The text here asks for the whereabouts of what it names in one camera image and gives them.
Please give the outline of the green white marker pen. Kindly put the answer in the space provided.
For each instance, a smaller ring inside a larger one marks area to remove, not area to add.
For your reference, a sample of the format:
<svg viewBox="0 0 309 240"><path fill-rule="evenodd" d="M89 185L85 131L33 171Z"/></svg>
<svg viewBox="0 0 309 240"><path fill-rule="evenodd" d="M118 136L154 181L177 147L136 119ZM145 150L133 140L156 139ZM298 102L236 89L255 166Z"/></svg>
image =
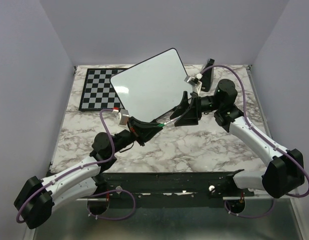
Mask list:
<svg viewBox="0 0 309 240"><path fill-rule="evenodd" d="M163 128L164 126L173 124L175 121L176 121L175 119L172 119L172 120L169 120L169 121L164 122L164 123L159 123L157 126L160 127L160 128Z"/></svg>

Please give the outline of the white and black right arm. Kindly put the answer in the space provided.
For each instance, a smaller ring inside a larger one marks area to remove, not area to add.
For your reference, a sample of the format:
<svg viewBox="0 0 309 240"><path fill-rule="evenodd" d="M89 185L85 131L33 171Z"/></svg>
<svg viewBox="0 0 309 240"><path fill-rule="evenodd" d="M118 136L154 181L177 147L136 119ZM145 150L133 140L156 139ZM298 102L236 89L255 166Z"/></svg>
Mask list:
<svg viewBox="0 0 309 240"><path fill-rule="evenodd" d="M236 196L243 189L266 191L275 199L288 194L305 182L303 155L297 149L288 150L259 132L245 119L244 113L235 105L238 92L229 79L217 84L212 96L199 96L201 82L194 77L186 77L185 82L192 86L191 99L183 93L180 104L170 117L174 125L197 125L202 113L214 113L217 124L226 132L243 141L264 163L265 171L237 170L231 173L223 185L225 192Z"/></svg>

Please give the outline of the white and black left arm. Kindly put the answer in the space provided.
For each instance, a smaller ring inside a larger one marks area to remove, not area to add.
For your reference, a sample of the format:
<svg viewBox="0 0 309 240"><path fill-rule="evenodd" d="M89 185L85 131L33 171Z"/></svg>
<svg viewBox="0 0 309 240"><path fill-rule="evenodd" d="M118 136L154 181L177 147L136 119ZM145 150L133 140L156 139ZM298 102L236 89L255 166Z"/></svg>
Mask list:
<svg viewBox="0 0 309 240"><path fill-rule="evenodd" d="M164 127L163 123L129 117L127 129L112 135L104 119L101 123L104 131L95 136L87 157L57 174L42 179L33 176L25 182L13 203L17 223L35 229L68 202L85 196L101 197L106 186L96 178L115 163L115 153L134 142L143 146Z"/></svg>

